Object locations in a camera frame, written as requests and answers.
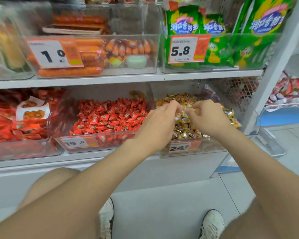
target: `white price card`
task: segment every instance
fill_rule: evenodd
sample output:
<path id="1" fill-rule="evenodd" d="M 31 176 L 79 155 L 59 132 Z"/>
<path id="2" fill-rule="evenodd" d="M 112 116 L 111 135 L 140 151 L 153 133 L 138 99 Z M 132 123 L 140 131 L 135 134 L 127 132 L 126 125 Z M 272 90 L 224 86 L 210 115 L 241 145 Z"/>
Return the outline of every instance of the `white price card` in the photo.
<path id="1" fill-rule="evenodd" d="M 75 39 L 26 39 L 40 68 L 84 67 Z"/>
<path id="2" fill-rule="evenodd" d="M 63 144 L 68 148 L 98 147 L 95 136 L 61 138 Z"/>
<path id="3" fill-rule="evenodd" d="M 175 142 L 171 143 L 168 153 L 183 153 L 188 152 L 191 142 Z"/>
<path id="4" fill-rule="evenodd" d="M 211 35 L 171 36 L 168 63 L 204 62 Z"/>

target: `clear plastic bin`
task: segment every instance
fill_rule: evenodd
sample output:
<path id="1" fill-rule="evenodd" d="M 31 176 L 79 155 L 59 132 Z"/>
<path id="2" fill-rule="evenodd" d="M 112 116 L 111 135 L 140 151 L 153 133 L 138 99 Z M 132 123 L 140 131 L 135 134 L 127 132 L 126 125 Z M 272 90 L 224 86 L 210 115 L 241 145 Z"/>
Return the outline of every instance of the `clear plastic bin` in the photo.
<path id="1" fill-rule="evenodd" d="M 203 88 L 211 88 L 208 84 L 209 80 L 177 80 L 177 81 L 164 81 L 152 82 L 150 84 L 153 97 L 160 99 L 165 97 L 169 93 L 188 93 L 190 96 L 197 96 L 201 94 Z M 229 99 L 220 94 L 220 101 L 224 102 L 224 106 L 229 109 L 233 109 L 235 112 L 235 118 L 240 122 L 243 120 L 244 114 L 241 112 L 239 107 L 232 104 Z M 248 131 L 246 135 L 256 136 L 260 129 L 260 122 L 256 115 L 256 123 L 251 132 Z M 188 154 L 203 154 L 203 153 L 215 153 L 226 151 L 226 149 L 213 138 L 190 138 L 182 140 L 171 140 L 171 142 L 162 149 L 161 157 L 180 156 Z"/>
<path id="2" fill-rule="evenodd" d="M 86 9 L 18 3 L 7 7 L 8 11 L 19 30 L 24 55 L 38 78 L 156 72 L 162 12 L 153 3 L 88 5 Z M 60 32 L 70 25 L 63 24 L 66 22 L 77 22 L 75 25 L 81 28 L 83 18 L 101 23 L 93 24 L 93 30 L 80 31 L 81 35 Z"/>
<path id="3" fill-rule="evenodd" d="M 133 138 L 135 131 L 96 133 L 89 135 L 69 135 L 73 125 L 78 121 L 79 113 L 78 100 L 94 99 L 100 102 L 118 98 L 132 98 L 130 90 L 138 90 L 144 93 L 147 110 L 154 109 L 150 86 L 148 83 L 123 83 L 123 84 L 102 84 L 90 86 L 72 87 L 72 96 L 76 101 L 65 99 L 61 101 L 62 109 L 51 123 L 52 133 L 55 139 L 63 146 L 68 153 L 89 152 L 117 148 L 126 139 Z"/>
<path id="4" fill-rule="evenodd" d="M 280 37 L 280 33 L 262 36 L 166 35 L 161 54 L 163 72 L 262 69 L 272 56 Z"/>
<path id="5" fill-rule="evenodd" d="M 56 156 L 62 153 L 62 147 L 53 139 L 26 140 L 0 143 L 0 161 Z"/>
<path id="6" fill-rule="evenodd" d="M 15 28 L 0 5 L 0 80 L 29 79 L 34 75 L 19 45 Z"/>

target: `white sneaker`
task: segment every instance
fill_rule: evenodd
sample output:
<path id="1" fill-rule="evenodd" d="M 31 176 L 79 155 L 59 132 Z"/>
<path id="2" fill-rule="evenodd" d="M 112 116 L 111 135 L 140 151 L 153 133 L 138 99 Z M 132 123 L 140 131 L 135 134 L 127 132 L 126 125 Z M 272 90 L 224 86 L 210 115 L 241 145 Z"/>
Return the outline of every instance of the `white sneaker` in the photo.
<path id="1" fill-rule="evenodd" d="M 222 215 L 217 210 L 210 210 L 201 223 L 198 239 L 218 239 L 224 229 Z"/>
<path id="2" fill-rule="evenodd" d="M 100 218 L 100 238 L 111 239 L 114 220 L 114 205 L 111 197 L 105 202 L 99 212 Z"/>

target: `green snack bag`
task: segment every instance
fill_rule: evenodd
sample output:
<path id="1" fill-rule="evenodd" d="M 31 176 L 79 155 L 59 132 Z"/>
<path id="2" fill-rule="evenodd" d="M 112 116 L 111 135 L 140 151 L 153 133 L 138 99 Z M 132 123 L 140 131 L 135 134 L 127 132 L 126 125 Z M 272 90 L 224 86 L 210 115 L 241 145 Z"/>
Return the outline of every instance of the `green snack bag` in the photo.
<path id="1" fill-rule="evenodd" d="M 199 14 L 199 29 L 201 34 L 212 34 L 208 44 L 205 61 L 201 65 L 233 67 L 230 37 L 224 35 L 226 28 L 221 14 Z"/>
<path id="2" fill-rule="evenodd" d="M 169 2 L 170 10 L 164 12 L 164 32 L 165 45 L 164 56 L 165 63 L 169 66 L 181 67 L 187 69 L 199 69 L 199 62 L 192 63 L 174 63 L 168 64 L 170 55 L 171 36 L 182 34 L 199 34 L 198 9 L 197 5 L 187 5 L 179 7 L 175 1 Z"/>
<path id="3" fill-rule="evenodd" d="M 234 63 L 240 68 L 262 68 L 292 0 L 253 0 L 237 37 Z"/>

